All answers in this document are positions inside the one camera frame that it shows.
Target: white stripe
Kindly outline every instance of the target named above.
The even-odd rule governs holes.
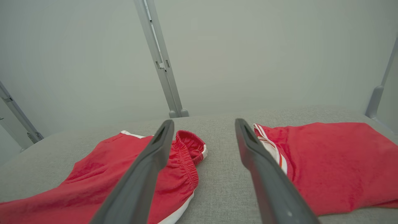
[[[206,148],[206,145],[203,145],[203,152],[202,152],[202,155],[203,155],[203,159],[205,159],[206,156],[207,156],[207,148]]]
[[[268,148],[266,147],[266,144],[264,143],[264,142],[266,142],[266,143],[271,144],[271,145],[275,148],[275,150],[277,151],[276,155],[273,156],[273,157],[274,157],[274,159],[276,160],[276,163],[277,163],[278,165],[279,165],[280,157],[282,157],[282,166],[281,166],[281,169],[282,169],[283,172],[287,175],[287,162],[286,162],[285,157],[279,152],[279,149],[278,149],[278,147],[276,147],[275,143],[274,143],[273,141],[271,141],[271,140],[267,137],[267,135],[265,134],[264,129],[263,129],[260,125],[258,125],[258,124],[253,124],[253,126],[254,126],[255,129],[258,130],[258,132],[259,132],[260,135],[262,136],[262,137],[259,136],[259,137],[257,137],[257,138],[258,138],[258,139],[260,140],[260,142],[263,144],[264,148],[265,148],[271,155],[273,155],[273,154],[270,152],[270,149],[268,149]]]
[[[260,142],[263,144],[264,148],[271,154],[274,160],[279,162],[279,160],[277,159],[279,152],[269,142],[264,140],[260,140]]]
[[[178,219],[182,216],[182,214],[185,212],[185,210],[188,207],[189,202],[192,200],[193,198],[193,193],[192,195],[184,202],[184,204],[182,204],[181,207],[179,207],[175,212],[173,212],[172,214],[170,214],[169,216],[167,216],[165,219],[163,219],[162,221],[159,222],[159,224],[169,224],[169,223],[175,223],[176,221],[178,221]]]
[[[120,133],[128,135],[128,136],[134,136],[134,137],[137,137],[137,138],[144,138],[145,137],[145,136],[139,136],[139,135],[132,134],[132,133],[130,133],[128,131],[121,131]]]

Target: garment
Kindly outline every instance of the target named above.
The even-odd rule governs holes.
[[[58,187],[30,198],[0,204],[0,223],[88,223],[152,136],[122,131],[100,142],[77,162]],[[198,186],[196,165],[205,143],[180,130],[166,167],[159,172],[148,223],[175,223]]]
[[[254,130],[316,215],[398,208],[398,146],[365,123]]]

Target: gray fabric surface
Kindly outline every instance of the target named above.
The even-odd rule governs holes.
[[[269,127],[313,122],[366,122],[398,143],[396,136],[373,120],[334,106],[174,119],[175,131],[188,130],[197,134],[209,151],[197,167],[199,186],[195,196],[178,223],[261,223],[251,176],[239,157],[235,118]],[[90,153],[101,140],[122,130],[142,136],[152,135],[162,122],[126,122],[47,137],[0,167],[0,201],[26,198],[57,187],[71,172],[73,164]],[[365,208],[349,214],[322,216],[320,220],[323,223],[397,223],[398,210]]]

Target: gray wall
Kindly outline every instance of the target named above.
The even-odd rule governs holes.
[[[4,129],[3,125],[4,122],[0,120],[0,166],[21,151],[21,146]]]
[[[191,115],[335,104],[364,112],[395,0],[155,0]],[[48,136],[168,107],[132,0],[2,0],[0,80]]]
[[[191,115],[332,104],[364,113],[396,35],[396,0],[155,0]]]
[[[2,0],[0,80],[48,136],[168,118],[132,0]]]
[[[377,118],[398,134],[398,54],[395,55],[384,86]]]

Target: metal frame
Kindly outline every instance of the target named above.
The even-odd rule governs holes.
[[[366,109],[366,112],[365,112],[365,115],[367,117],[377,121],[378,123],[382,124],[386,128],[388,128],[388,127],[377,118],[377,109],[380,104],[381,96],[383,95],[383,91],[384,91],[384,85],[386,84],[387,77],[390,73],[392,62],[394,60],[397,50],[398,50],[398,37],[395,39],[395,44],[394,44],[394,47],[392,48],[390,60],[388,61],[386,71],[384,72],[384,77],[383,77],[383,80],[381,81],[381,85],[377,86],[373,90],[371,100],[369,101],[368,108]]]
[[[134,0],[134,3],[167,104],[169,105],[169,116],[170,118],[188,117],[188,110],[182,108],[179,98],[155,3],[153,0]]]
[[[36,143],[43,139],[43,136],[36,130],[33,124],[29,121],[26,115],[22,112],[21,108],[18,104],[13,100],[10,93],[4,87],[4,85],[0,81],[0,98],[6,103],[11,112],[15,115],[15,117],[19,120],[19,122],[23,125],[23,127],[27,130],[27,136],[33,143]]]

